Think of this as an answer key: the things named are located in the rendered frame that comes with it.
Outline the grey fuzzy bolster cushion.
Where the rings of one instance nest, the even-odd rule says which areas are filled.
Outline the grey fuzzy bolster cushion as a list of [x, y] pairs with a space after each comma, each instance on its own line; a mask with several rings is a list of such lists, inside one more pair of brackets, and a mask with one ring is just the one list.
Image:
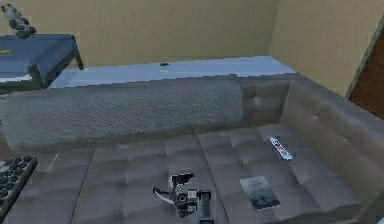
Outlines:
[[235, 77], [44, 89], [0, 100], [4, 137], [19, 152], [232, 125], [243, 116], [243, 90]]

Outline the brown wooden door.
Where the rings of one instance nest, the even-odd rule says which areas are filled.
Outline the brown wooden door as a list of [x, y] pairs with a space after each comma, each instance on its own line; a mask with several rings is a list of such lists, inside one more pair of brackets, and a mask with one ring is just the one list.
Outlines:
[[379, 32], [349, 100], [384, 119], [384, 27]]

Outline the grey tufted sofa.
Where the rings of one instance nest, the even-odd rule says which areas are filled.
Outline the grey tufted sofa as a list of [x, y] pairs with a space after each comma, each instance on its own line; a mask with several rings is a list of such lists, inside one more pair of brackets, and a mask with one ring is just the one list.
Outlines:
[[[0, 160], [38, 164], [0, 224], [198, 224], [152, 192], [211, 191], [215, 224], [378, 224], [384, 218], [384, 119], [300, 74], [236, 75], [243, 118]], [[293, 156], [281, 159], [274, 137]], [[171, 175], [193, 173], [169, 187]], [[264, 176], [279, 206], [255, 209], [241, 179]]]

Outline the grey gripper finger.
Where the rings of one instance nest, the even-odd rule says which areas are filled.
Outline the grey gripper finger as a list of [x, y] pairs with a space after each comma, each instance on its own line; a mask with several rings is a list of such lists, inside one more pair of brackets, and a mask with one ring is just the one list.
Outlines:
[[166, 198], [166, 197], [162, 196], [162, 195], [161, 195], [160, 193], [158, 193], [158, 192], [154, 192], [154, 194], [156, 194], [161, 200], [163, 200], [163, 201], [165, 201], [165, 202], [167, 202], [167, 203], [169, 203], [169, 204], [171, 204], [171, 205], [175, 205], [174, 201], [171, 200], [170, 198]]
[[152, 189], [152, 192], [153, 193], [158, 193], [160, 195], [168, 195], [170, 198], [173, 197], [175, 195], [175, 192], [173, 191], [165, 191], [165, 190], [161, 190], [160, 188], [158, 187], [153, 187]]

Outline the black laptop keyboard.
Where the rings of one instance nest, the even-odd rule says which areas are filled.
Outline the black laptop keyboard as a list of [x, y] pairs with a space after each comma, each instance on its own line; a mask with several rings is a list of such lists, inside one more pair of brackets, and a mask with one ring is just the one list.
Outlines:
[[32, 156], [0, 160], [0, 222], [16, 202], [37, 164], [37, 158]]

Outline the white remote control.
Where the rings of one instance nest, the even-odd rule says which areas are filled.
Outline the white remote control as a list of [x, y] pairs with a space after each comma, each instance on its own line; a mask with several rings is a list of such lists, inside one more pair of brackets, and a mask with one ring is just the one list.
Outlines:
[[283, 147], [283, 145], [280, 143], [280, 141], [274, 137], [269, 138], [270, 143], [277, 151], [279, 157], [281, 159], [284, 159], [286, 161], [292, 160], [293, 156]]

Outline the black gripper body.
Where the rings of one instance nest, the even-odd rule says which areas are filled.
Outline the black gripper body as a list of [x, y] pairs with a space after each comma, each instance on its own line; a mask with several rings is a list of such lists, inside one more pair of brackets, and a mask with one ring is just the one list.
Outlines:
[[177, 214], [183, 218], [187, 216], [188, 212], [188, 198], [186, 193], [177, 193], [176, 191], [171, 192], [171, 198], [174, 202]]

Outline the blue table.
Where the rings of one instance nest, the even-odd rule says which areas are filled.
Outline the blue table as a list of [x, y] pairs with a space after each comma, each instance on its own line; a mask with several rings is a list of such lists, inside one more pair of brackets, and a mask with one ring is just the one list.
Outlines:
[[27, 39], [0, 36], [0, 94], [45, 89], [73, 59], [80, 70], [84, 64], [72, 34], [34, 34]]

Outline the grey book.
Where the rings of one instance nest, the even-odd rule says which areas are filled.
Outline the grey book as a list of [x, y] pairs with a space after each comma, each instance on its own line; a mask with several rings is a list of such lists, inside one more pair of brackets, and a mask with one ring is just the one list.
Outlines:
[[264, 176], [240, 180], [242, 188], [255, 209], [279, 206], [280, 201]]

